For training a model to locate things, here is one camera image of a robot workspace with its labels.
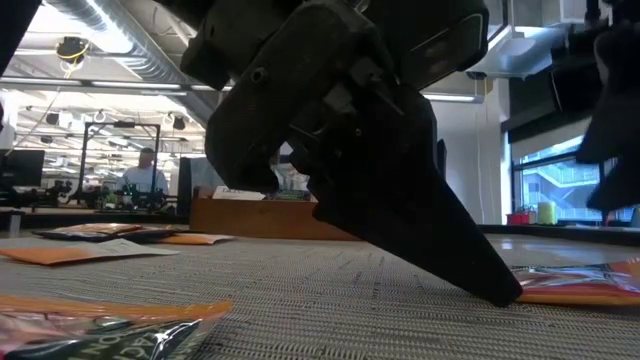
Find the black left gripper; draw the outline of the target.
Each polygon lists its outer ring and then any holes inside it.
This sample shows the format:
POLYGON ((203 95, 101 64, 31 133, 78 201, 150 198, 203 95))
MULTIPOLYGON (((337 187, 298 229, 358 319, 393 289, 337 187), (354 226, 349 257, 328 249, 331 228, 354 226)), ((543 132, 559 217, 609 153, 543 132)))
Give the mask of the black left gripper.
POLYGON ((214 4, 204 20, 204 81, 234 83, 208 122, 206 154, 233 188, 273 191, 269 159, 298 132, 312 141, 357 113, 359 62, 387 69, 374 24, 348 4, 214 4))

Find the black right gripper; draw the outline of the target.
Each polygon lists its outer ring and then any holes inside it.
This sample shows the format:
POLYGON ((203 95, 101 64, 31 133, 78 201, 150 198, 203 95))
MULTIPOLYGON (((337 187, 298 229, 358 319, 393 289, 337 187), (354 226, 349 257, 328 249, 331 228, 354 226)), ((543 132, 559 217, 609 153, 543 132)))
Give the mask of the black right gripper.
MULTIPOLYGON (((603 91, 577 152, 581 163, 596 163, 631 149, 639 137, 639 26, 624 24, 594 44, 603 91)), ((587 207, 618 210, 639 204, 639 163, 618 159, 595 188, 587 207)))

